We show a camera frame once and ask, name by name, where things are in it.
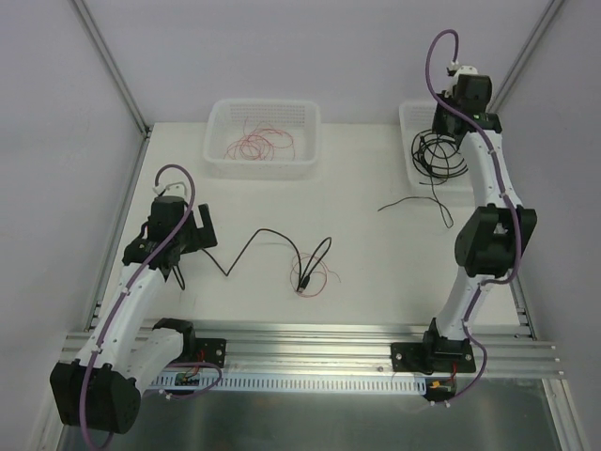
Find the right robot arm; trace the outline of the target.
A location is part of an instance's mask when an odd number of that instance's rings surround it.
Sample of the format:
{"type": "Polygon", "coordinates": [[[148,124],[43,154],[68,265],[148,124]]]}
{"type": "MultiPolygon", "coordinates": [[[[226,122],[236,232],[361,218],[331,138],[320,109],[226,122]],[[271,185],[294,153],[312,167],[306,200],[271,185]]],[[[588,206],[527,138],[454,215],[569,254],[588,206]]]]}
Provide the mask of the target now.
{"type": "Polygon", "coordinates": [[[475,372],[470,326],[486,294],[517,275],[537,224],[523,206],[502,152],[501,122],[486,107],[492,82],[456,72],[450,88],[436,97],[433,129],[455,140],[470,176],[475,210],[455,240],[457,276],[446,304],[432,319],[419,347],[426,374],[475,372]]]}

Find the black cable gold plug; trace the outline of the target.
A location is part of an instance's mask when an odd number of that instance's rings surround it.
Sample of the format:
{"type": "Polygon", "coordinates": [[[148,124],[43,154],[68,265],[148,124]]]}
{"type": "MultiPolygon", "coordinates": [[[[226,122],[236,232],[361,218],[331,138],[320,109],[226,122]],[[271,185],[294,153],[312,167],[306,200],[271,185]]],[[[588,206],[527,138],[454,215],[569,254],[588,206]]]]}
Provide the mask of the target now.
{"type": "Polygon", "coordinates": [[[418,132],[410,145],[410,159],[419,174],[444,183],[468,173],[453,137],[430,130],[418,132]]]}

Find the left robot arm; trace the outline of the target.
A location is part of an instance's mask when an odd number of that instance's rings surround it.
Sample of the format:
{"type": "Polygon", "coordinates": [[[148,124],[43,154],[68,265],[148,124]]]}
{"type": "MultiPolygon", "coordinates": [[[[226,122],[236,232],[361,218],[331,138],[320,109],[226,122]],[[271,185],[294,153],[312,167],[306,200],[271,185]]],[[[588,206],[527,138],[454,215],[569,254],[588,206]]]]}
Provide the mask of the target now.
{"type": "Polygon", "coordinates": [[[113,434],[128,432],[144,392],[168,365],[188,365],[201,351],[193,323],[163,318],[140,349],[133,344],[182,256],[218,243],[209,206],[192,211],[183,197],[159,195],[140,233],[128,244],[116,292],[105,315],[70,363],[50,376],[63,424],[113,434]]]}

